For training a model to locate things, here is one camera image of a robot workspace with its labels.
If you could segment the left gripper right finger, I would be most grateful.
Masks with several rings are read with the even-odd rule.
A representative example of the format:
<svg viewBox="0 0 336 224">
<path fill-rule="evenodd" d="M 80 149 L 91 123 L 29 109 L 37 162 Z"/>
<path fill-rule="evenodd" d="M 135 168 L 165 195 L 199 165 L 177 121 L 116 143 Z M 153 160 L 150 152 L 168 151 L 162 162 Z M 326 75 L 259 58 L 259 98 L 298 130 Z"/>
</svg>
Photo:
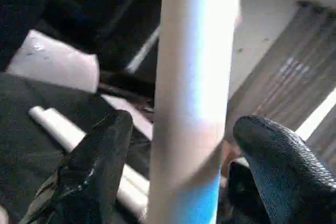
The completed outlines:
<svg viewBox="0 0 336 224">
<path fill-rule="evenodd" d="M 241 116 L 233 136 L 271 223 L 335 223 L 335 176 L 292 130 Z"/>
</svg>

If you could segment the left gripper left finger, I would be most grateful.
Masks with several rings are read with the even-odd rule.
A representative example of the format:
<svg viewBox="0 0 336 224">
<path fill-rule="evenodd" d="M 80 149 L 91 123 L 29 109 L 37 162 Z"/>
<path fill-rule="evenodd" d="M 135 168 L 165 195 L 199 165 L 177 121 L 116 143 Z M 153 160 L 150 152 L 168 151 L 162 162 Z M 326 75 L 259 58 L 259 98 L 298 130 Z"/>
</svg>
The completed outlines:
<svg viewBox="0 0 336 224">
<path fill-rule="evenodd" d="M 133 120 L 101 119 L 40 187 L 22 223 L 112 223 Z"/>
</svg>

